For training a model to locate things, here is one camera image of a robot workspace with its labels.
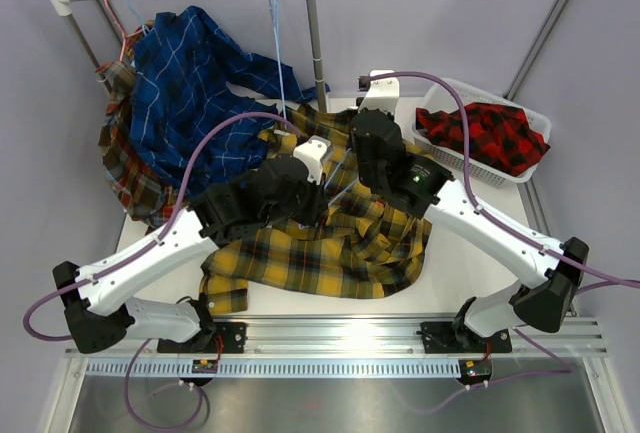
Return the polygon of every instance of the white table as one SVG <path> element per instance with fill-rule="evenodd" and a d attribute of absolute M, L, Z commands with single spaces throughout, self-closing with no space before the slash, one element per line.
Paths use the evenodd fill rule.
<path fill-rule="evenodd" d="M 396 122 L 407 137 L 419 98 L 402 98 Z M 331 110 L 340 111 L 355 104 L 353 98 L 332 98 Z M 500 189 L 472 180 L 476 194 L 512 218 L 526 224 L 527 219 L 518 188 L 506 184 Z M 146 225 L 127 218 L 118 249 L 139 240 Z M 202 278 L 197 259 L 174 270 L 141 290 L 138 297 L 174 302 L 198 294 Z M 420 278 L 409 288 L 378 300 L 352 300 L 280 290 L 258 283 L 249 285 L 249 309 L 244 315 L 365 315 L 455 313 L 472 296 L 486 296 L 515 281 L 515 277 L 493 258 L 466 240 L 434 225 L 427 246 Z"/>

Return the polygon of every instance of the gray wall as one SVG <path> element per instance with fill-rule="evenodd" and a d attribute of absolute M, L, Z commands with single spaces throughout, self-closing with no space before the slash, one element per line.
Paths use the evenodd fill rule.
<path fill-rule="evenodd" d="M 640 279 L 640 9 L 638 0 L 573 0 L 517 99 L 553 122 L 535 180 L 555 235 L 591 245 L 589 263 Z M 587 293 L 640 429 L 638 291 Z"/>
<path fill-rule="evenodd" d="M 106 96 L 48 0 L 0 0 L 0 430 L 38 431 L 63 345 L 22 329 L 22 314 L 54 289 L 51 268 L 113 252 L 123 213 L 100 171 Z M 94 5 L 77 8 L 103 59 L 117 54 Z M 41 331 L 66 331 L 59 301 Z"/>
<path fill-rule="evenodd" d="M 146 17 L 199 5 L 238 43 L 274 55 L 267 0 L 133 0 Z M 282 0 L 283 61 L 313 85 L 304 0 Z M 338 95 L 356 91 L 371 69 L 428 70 L 503 92 L 553 0 L 318 0 L 325 77 Z M 114 6 L 131 31 L 135 17 Z M 403 81 L 424 93 L 424 82 Z"/>

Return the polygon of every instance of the plastic laundry basket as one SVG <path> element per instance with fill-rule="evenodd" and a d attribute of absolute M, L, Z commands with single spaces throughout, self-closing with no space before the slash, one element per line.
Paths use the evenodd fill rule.
<path fill-rule="evenodd" d="M 465 105 L 474 102 L 482 102 L 522 108 L 527 115 L 529 127 L 533 131 L 540 133 L 546 143 L 549 142 L 551 122 L 540 113 L 536 113 L 535 111 L 529 110 L 523 106 L 507 101 L 504 98 L 492 95 L 491 93 L 479 88 L 474 88 L 473 86 L 469 86 L 460 81 L 452 80 L 450 78 L 445 78 L 444 80 L 449 83 L 454 90 L 456 90 Z M 420 103 L 420 108 L 425 108 L 430 112 L 444 111 L 447 113 L 452 113 L 458 109 L 451 95 L 439 85 L 434 85 L 429 89 Z M 449 148 L 432 145 L 431 142 L 418 131 L 415 118 L 411 125 L 411 133 L 416 146 L 422 148 L 427 153 L 430 153 L 436 161 L 445 166 L 462 170 L 464 155 Z M 538 165 L 533 165 L 520 176 L 511 176 L 474 159 L 471 159 L 470 161 L 471 176 L 488 183 L 491 186 L 495 186 L 496 188 L 502 186 L 505 180 L 512 181 L 514 183 L 524 183 L 531 178 L 531 175 L 537 167 Z"/>

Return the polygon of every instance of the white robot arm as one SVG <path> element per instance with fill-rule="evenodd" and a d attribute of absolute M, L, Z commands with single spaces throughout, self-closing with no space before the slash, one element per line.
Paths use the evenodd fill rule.
<path fill-rule="evenodd" d="M 351 121 L 360 182 L 392 207 L 457 233 L 517 278 L 502 291 L 470 298 L 444 331 L 423 334 L 453 351 L 482 351 L 488 338 L 506 328 L 528 324 L 546 332 L 558 331 L 580 285 L 581 272 L 496 226 L 472 206 L 462 183 L 450 171 L 433 160 L 406 152 L 400 127 L 393 121 L 398 95 L 394 81 L 370 88 L 360 112 Z M 177 305 L 133 295 L 177 266 L 252 236 L 270 223 L 294 218 L 315 224 L 327 210 L 322 166 L 330 152 L 327 140 L 311 137 L 294 150 L 293 157 L 266 160 L 255 172 L 230 183 L 212 185 L 179 213 L 162 241 L 152 233 L 97 263 L 78 268 L 66 262 L 56 267 L 54 278 L 60 289 L 75 281 L 93 280 L 110 265 L 156 243 L 148 253 L 119 270 L 62 295 L 67 324 L 78 349 L 83 353 L 101 351 L 125 337 L 171 340 L 192 351 L 206 347 L 215 325 L 203 295 Z M 580 263 L 586 261 L 588 247 L 577 238 L 561 243 L 482 201 L 480 208 L 544 244 L 546 250 Z"/>
<path fill-rule="evenodd" d="M 381 73 L 388 72 L 373 71 L 371 75 Z M 554 251 L 584 264 L 588 246 L 577 238 L 560 242 L 547 237 L 482 200 L 474 207 L 464 185 L 450 171 L 428 158 L 406 152 L 400 127 L 393 121 L 397 80 L 375 81 L 361 88 L 368 91 L 350 125 L 360 182 L 391 206 L 455 232 L 498 260 L 517 278 L 511 286 L 490 296 L 470 298 L 450 331 L 437 331 L 430 340 L 469 350 L 500 330 L 522 324 L 557 332 L 582 281 L 582 272 L 547 253 Z M 532 248 L 480 214 L 480 209 L 544 248 Z"/>
<path fill-rule="evenodd" d="M 293 156 L 265 160 L 256 171 L 209 187 L 178 213 L 163 240 L 153 232 L 96 263 L 78 268 L 65 262 L 54 268 L 58 289 L 90 280 L 62 295 L 67 325 L 79 351 L 102 351 L 123 338 L 166 339 L 186 343 L 192 351 L 204 348 L 215 332 L 204 296 L 168 304 L 133 295 L 178 266 L 269 224 L 287 218 L 315 224 L 327 211 L 322 171 L 331 151 L 329 141 L 312 136 L 294 149 Z M 151 244 L 145 254 L 96 279 L 106 268 Z"/>

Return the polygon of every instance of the plaid fabric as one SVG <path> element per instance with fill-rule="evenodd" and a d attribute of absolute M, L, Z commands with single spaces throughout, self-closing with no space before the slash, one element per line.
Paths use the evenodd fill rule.
<path fill-rule="evenodd" d="M 529 128 L 521 108 L 488 103 L 465 105 L 469 117 L 471 158 L 511 176 L 519 176 L 537 164 L 549 150 L 542 135 Z M 460 111 L 447 114 L 416 109 L 416 124 L 436 146 L 463 152 Z"/>
<path fill-rule="evenodd" d="M 175 188 L 191 153 L 214 126 L 246 111 L 277 113 L 275 106 L 227 88 L 229 82 L 280 98 L 277 63 L 244 53 L 200 8 L 190 6 L 179 16 L 159 13 L 134 50 L 139 81 L 133 91 L 131 139 L 140 157 Z M 300 90 L 290 66 L 282 69 L 287 100 L 301 103 L 315 97 L 315 89 Z M 188 196 L 262 163 L 267 144 L 258 133 L 272 124 L 244 119 L 216 135 L 194 165 Z"/>
<path fill-rule="evenodd" d="M 129 58 L 131 45 L 137 39 L 129 40 Z M 136 81 L 135 70 L 119 61 L 112 61 L 102 65 L 97 72 L 113 85 L 106 122 L 98 141 L 105 178 L 134 220 L 158 227 L 171 215 L 178 191 L 158 179 L 131 143 L 130 96 Z"/>
<path fill-rule="evenodd" d="M 304 105 L 289 117 L 305 134 L 331 140 L 328 176 L 346 149 L 352 113 L 319 113 Z M 295 137 L 279 141 L 272 137 L 270 154 L 291 154 Z M 328 197 L 357 177 L 357 160 L 349 154 L 327 188 Z M 416 281 L 430 231 L 428 222 L 407 217 L 356 183 L 330 207 L 321 227 L 301 229 L 288 221 L 209 256 L 200 289 L 214 302 L 213 314 L 246 310 L 247 281 L 315 295 L 384 298 Z"/>

